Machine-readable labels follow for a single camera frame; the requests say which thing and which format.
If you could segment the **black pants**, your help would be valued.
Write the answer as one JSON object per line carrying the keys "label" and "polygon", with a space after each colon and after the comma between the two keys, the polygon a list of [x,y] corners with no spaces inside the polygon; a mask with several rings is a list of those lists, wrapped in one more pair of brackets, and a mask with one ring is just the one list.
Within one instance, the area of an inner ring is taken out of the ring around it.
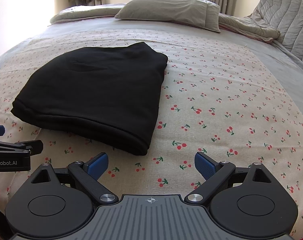
{"label": "black pants", "polygon": [[144,42],[69,51],[31,75],[11,111],[39,128],[146,155],[167,62]]}

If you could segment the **folded grey-green quilt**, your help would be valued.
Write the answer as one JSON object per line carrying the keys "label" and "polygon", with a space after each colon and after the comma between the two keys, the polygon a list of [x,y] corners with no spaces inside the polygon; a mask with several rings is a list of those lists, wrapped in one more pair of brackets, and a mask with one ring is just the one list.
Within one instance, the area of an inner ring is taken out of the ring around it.
{"label": "folded grey-green quilt", "polygon": [[94,6],[75,6],[64,9],[53,16],[50,20],[51,24],[67,23],[92,18],[114,17],[125,4],[104,4]]}

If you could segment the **grey pillow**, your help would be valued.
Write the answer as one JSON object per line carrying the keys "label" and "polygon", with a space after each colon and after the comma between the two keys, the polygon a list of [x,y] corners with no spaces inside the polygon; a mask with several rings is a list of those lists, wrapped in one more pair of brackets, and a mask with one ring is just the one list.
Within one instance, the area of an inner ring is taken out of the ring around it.
{"label": "grey pillow", "polygon": [[174,22],[220,32],[220,7],[208,0],[130,0],[118,20]]}

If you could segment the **grey quilted headboard cushion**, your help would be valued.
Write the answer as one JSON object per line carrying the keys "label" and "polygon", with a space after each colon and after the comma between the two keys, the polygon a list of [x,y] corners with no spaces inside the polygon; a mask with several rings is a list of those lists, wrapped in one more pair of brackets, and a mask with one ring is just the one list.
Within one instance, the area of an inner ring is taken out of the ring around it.
{"label": "grey quilted headboard cushion", "polygon": [[219,26],[262,42],[276,41],[303,62],[303,0],[260,0],[249,16],[220,14]]}

